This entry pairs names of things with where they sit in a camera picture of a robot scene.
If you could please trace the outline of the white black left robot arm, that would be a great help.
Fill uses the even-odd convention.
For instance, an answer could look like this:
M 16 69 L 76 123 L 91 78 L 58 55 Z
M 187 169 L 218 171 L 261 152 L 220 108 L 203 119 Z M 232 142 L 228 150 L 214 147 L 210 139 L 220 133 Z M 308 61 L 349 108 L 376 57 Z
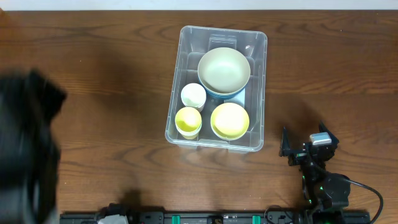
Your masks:
M 51 122 L 67 94 L 40 71 L 1 72 L 1 223 L 45 223 L 57 202 Z

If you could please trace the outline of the blue bowl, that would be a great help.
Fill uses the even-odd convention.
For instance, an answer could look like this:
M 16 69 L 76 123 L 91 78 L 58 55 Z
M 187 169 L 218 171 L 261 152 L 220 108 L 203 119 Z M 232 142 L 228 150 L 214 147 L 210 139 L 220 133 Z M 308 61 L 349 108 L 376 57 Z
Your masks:
M 221 99 L 221 100 L 230 99 L 230 98 L 232 98 L 234 95 L 237 94 L 237 93 L 235 93 L 235 94 L 232 94 L 232 95 L 223 95 L 223 96 L 221 96 L 221 95 L 217 95 L 217 94 L 215 94 L 215 93 L 212 93 L 212 92 L 210 92 L 210 91 L 206 91 L 206 93 L 207 93 L 208 95 L 210 95 L 212 98 Z
M 243 88 L 246 88 L 246 86 L 247 86 L 247 84 L 245 84 L 241 89 L 239 89 L 238 91 L 232 92 L 232 93 L 217 93 L 217 92 L 215 92 L 215 91 L 210 90 L 209 88 L 207 88 L 207 87 L 205 86 L 205 84 L 204 84 L 201 80 L 199 80 L 199 84 L 201 84 L 201 85 L 203 86 L 203 88 L 205 89 L 205 91 L 210 91 L 210 92 L 212 92 L 212 93 L 215 93 L 215 94 L 221 95 L 221 96 L 223 96 L 223 95 L 232 95 L 232 94 L 235 94 L 235 93 L 241 91 Z

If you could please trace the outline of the yellow cup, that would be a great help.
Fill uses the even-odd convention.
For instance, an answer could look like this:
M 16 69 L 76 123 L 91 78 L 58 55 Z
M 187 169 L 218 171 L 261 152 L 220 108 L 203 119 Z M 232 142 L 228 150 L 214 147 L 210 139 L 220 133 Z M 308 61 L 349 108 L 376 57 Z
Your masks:
M 183 132 L 194 132 L 201 125 L 201 114 L 195 108 L 184 107 L 177 111 L 175 115 L 175 125 Z
M 198 133 L 196 133 L 194 135 L 184 135 L 184 134 L 181 134 L 181 135 L 182 135 L 182 137 L 184 137 L 185 139 L 188 139 L 188 140 L 196 139 L 198 137 Z

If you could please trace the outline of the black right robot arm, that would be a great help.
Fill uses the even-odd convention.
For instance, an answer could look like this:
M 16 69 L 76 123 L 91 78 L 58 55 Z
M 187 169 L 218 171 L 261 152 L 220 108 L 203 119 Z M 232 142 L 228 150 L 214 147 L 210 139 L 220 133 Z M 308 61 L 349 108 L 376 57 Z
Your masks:
M 300 149 L 290 146 L 287 129 L 282 131 L 280 157 L 288 158 L 289 166 L 299 166 L 302 172 L 304 199 L 310 202 L 305 215 L 335 212 L 349 205 L 350 183 L 345 176 L 326 171 L 326 161 L 334 155 L 340 143 L 323 123 L 318 125 L 319 132 L 311 134 L 309 141 Z

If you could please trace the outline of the cream beige bowl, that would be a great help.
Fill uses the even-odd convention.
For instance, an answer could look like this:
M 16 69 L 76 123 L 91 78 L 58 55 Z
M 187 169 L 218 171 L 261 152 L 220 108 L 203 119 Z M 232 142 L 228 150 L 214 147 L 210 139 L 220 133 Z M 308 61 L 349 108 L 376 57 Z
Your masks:
M 239 51 L 219 47 L 208 51 L 198 63 L 198 79 L 217 93 L 232 93 L 248 83 L 251 68 Z

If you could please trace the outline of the light blue cup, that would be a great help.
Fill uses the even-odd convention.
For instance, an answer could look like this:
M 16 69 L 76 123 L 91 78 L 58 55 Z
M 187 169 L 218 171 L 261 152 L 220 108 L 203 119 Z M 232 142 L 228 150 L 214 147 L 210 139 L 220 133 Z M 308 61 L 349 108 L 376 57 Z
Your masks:
M 183 125 L 183 126 L 178 126 L 176 125 L 177 131 L 184 135 L 184 136 L 195 136 L 198 135 L 198 133 L 201 130 L 201 125 L 199 126 L 189 126 L 189 125 Z

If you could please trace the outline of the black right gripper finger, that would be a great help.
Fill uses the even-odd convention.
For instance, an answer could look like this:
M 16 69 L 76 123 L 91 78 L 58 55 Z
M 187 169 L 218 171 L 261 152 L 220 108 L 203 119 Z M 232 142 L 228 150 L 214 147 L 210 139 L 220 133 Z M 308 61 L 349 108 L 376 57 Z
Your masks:
M 324 125 L 322 121 L 320 121 L 320 124 L 318 125 L 319 131 L 321 133 L 328 133 L 330 139 L 331 139 L 331 144 L 332 145 L 338 145 L 339 140 L 338 138 Z
M 288 156 L 289 154 L 290 154 L 290 143 L 288 139 L 287 130 L 285 127 L 283 127 L 279 155 Z

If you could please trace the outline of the yellow bowl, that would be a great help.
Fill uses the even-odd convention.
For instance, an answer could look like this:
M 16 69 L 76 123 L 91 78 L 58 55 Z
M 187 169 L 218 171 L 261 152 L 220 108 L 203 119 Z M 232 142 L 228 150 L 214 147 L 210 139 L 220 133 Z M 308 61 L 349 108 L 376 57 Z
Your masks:
M 246 133 L 249 124 L 248 112 L 236 103 L 223 103 L 217 106 L 210 119 L 210 126 L 214 133 Z

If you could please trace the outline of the pink cup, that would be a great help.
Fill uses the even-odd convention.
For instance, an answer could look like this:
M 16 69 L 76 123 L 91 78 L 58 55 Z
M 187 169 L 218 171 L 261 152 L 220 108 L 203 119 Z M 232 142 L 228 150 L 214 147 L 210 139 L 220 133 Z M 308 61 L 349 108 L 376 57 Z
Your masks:
M 203 108 L 204 108 L 204 104 L 195 107 L 195 109 L 196 109 L 198 112 L 202 112 Z

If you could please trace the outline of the grey bowl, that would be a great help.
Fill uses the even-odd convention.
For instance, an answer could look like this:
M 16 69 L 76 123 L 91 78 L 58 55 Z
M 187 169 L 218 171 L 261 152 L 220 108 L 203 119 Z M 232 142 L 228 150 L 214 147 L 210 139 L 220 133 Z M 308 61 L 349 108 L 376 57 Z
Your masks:
M 225 141 L 234 141 L 245 135 L 245 133 L 235 133 L 235 134 L 225 134 L 225 133 L 215 133 L 219 138 Z

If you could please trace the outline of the cream white cup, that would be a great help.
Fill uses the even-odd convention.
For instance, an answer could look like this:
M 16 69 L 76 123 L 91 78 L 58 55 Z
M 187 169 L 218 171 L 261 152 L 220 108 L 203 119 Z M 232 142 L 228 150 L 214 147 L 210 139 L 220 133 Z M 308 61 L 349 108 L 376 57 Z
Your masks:
M 206 102 L 206 91 L 198 83 L 189 83 L 181 91 L 182 103 L 187 107 L 195 108 Z

